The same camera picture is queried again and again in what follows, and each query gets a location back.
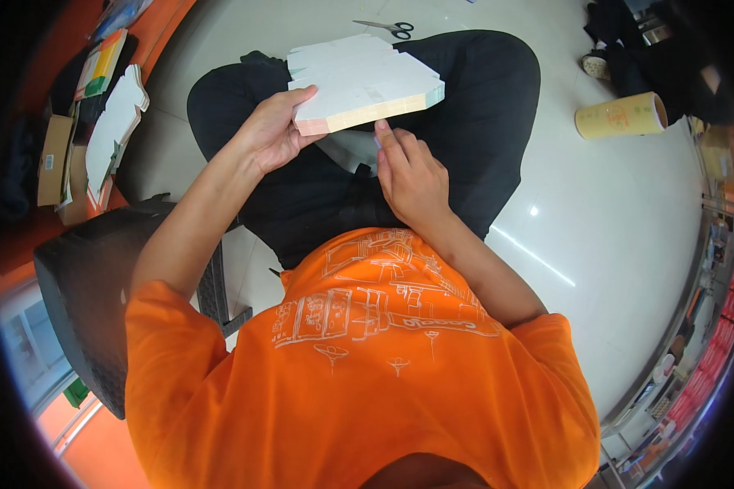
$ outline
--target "unfolded paper box blank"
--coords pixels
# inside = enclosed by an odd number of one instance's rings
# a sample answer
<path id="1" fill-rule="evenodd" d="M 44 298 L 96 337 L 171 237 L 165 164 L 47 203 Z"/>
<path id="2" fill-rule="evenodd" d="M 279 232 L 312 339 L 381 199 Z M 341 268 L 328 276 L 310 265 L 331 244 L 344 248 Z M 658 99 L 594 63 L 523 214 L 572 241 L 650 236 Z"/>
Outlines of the unfolded paper box blank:
<path id="1" fill-rule="evenodd" d="M 369 34 L 294 48 L 288 70 L 289 90 L 318 86 L 294 116 L 302 135 L 424 110 L 444 97 L 445 83 L 437 72 Z"/>

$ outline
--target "person's right hand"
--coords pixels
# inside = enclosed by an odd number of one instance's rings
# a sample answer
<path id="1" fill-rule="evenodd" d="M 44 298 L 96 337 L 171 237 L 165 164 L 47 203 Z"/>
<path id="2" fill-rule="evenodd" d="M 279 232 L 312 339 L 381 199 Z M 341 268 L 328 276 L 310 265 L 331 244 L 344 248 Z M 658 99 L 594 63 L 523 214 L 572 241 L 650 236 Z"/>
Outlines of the person's right hand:
<path id="1" fill-rule="evenodd" d="M 381 119 L 375 134 L 378 179 L 394 215 L 414 231 L 424 234 L 449 217 L 449 172 L 436 160 L 426 142 L 411 132 L 394 129 Z"/>

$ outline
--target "white tile floor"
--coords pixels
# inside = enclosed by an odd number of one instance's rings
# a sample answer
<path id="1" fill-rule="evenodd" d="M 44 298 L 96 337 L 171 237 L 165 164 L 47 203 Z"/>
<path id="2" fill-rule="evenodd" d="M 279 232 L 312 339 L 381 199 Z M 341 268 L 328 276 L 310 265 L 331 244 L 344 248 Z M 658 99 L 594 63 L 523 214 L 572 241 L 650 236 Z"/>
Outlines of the white tile floor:
<path id="1" fill-rule="evenodd" d="M 582 30 L 584 3 L 199 0 L 150 78 L 152 102 L 128 146 L 120 185 L 140 198 L 184 193 L 205 164 L 186 123 L 188 91 L 210 69 L 254 49 L 284 58 L 295 46 L 365 30 L 393 41 L 352 20 L 410 22 L 414 39 L 461 29 L 517 35 L 538 56 L 541 97 L 522 183 L 487 243 L 550 310 L 571 320 L 579 361 L 605 416 L 671 318 L 694 252 L 701 183 L 684 121 L 661 135 L 584 141 L 577 134 L 578 107 L 614 98 L 577 65 L 592 47 Z M 274 253 L 245 229 L 226 235 L 224 244 L 232 307 L 257 313 L 277 304 L 283 288 L 267 270 L 279 269 Z"/>

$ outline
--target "green object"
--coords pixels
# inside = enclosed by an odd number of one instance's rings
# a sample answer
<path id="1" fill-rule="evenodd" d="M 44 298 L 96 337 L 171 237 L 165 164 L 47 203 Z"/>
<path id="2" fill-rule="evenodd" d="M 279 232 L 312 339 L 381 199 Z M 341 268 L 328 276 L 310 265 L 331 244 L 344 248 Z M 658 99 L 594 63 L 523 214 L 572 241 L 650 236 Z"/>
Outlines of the green object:
<path id="1" fill-rule="evenodd" d="M 81 379 L 76 379 L 62 393 L 66 396 L 68 402 L 71 403 L 71 406 L 78 409 L 81 403 L 84 402 L 84 398 L 90 393 L 90 390 L 84 385 Z"/>

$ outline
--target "sneaker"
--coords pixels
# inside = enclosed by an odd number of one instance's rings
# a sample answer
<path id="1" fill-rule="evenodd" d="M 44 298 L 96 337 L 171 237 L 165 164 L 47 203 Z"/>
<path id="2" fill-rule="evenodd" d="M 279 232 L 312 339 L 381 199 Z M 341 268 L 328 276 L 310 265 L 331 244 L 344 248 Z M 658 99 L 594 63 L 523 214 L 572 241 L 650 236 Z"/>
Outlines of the sneaker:
<path id="1" fill-rule="evenodd" d="M 581 68 L 593 78 L 611 80 L 607 52 L 602 49 L 594 49 L 589 54 L 583 55 L 581 57 Z"/>

